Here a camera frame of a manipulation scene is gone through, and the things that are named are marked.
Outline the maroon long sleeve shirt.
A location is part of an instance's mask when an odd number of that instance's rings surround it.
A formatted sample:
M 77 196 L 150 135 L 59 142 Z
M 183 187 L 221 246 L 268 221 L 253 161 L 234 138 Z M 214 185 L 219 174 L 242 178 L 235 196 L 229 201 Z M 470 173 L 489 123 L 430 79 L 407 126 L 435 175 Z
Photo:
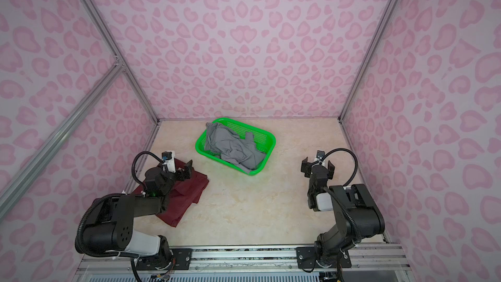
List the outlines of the maroon long sleeve shirt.
M 177 227 L 185 212 L 192 204 L 197 204 L 203 191 L 209 184 L 206 175 L 193 168 L 193 174 L 188 180 L 175 184 L 164 182 L 164 171 L 161 161 L 155 167 L 148 169 L 145 178 L 138 179 L 136 163 L 131 166 L 133 180 L 138 187 L 133 191 L 134 217 L 156 215 L 171 227 Z M 183 168 L 185 163 L 175 158 L 176 169 Z

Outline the grey long sleeve shirt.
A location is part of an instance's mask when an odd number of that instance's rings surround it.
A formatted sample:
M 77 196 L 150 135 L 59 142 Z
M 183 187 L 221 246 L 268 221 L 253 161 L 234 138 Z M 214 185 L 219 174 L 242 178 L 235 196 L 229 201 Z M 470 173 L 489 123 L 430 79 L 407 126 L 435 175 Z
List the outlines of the grey long sleeve shirt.
M 257 149 L 252 132 L 246 132 L 241 138 L 233 129 L 220 123 L 206 124 L 204 150 L 246 173 L 256 170 L 266 158 L 266 153 Z

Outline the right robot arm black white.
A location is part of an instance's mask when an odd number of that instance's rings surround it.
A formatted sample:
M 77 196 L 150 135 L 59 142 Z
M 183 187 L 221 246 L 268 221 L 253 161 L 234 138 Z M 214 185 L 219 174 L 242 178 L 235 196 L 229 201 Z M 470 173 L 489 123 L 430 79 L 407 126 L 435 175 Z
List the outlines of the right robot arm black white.
M 301 172 L 309 179 L 307 203 L 315 212 L 333 212 L 335 224 L 318 235 L 312 247 L 296 248 L 297 266 L 306 273 L 335 268 L 340 272 L 352 266 L 349 250 L 366 238 L 383 234 L 385 221 L 364 184 L 332 185 L 335 166 L 317 159 L 301 162 Z

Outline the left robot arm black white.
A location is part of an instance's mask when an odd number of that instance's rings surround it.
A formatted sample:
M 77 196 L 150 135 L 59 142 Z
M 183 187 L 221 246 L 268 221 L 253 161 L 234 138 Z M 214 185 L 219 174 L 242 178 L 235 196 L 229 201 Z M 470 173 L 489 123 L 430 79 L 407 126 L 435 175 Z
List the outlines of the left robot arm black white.
M 136 218 L 167 211 L 176 182 L 191 178 L 192 161 L 175 171 L 173 163 L 166 160 L 146 172 L 143 195 L 113 193 L 94 200 L 77 228 L 76 251 L 95 258 L 129 258 L 139 270 L 173 269 L 175 257 L 166 237 L 134 230 Z

